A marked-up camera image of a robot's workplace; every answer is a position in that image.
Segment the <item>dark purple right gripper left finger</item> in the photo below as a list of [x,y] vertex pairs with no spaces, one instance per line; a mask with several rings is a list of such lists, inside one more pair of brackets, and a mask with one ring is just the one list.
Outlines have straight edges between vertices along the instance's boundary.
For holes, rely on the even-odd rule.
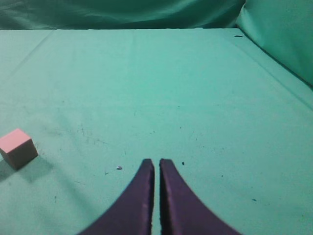
[[122,194],[81,235],[150,235],[154,207],[155,168],[144,159]]

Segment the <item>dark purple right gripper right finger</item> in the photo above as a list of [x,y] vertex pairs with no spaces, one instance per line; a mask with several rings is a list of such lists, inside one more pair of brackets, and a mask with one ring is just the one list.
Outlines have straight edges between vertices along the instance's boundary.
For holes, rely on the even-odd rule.
[[170,159],[161,159],[160,222],[162,235],[238,235],[190,189]]

